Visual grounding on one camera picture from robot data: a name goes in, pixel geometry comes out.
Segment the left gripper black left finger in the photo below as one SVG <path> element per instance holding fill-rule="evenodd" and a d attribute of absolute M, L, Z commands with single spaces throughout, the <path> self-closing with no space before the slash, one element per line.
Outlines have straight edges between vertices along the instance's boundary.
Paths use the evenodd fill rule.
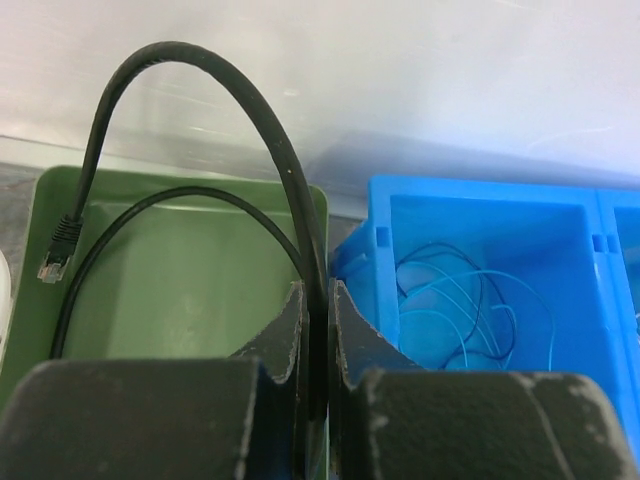
<path fill-rule="evenodd" d="M 5 479 L 302 479 L 305 292 L 227 358 L 57 360 L 1 417 Z"/>

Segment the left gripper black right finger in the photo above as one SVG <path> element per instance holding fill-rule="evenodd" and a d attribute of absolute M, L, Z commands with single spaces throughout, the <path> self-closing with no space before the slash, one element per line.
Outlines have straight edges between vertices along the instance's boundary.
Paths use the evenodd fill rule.
<path fill-rule="evenodd" d="M 634 479 L 616 412 L 590 378 L 440 372 L 394 348 L 346 286 L 329 293 L 330 458 L 342 479 Z"/>

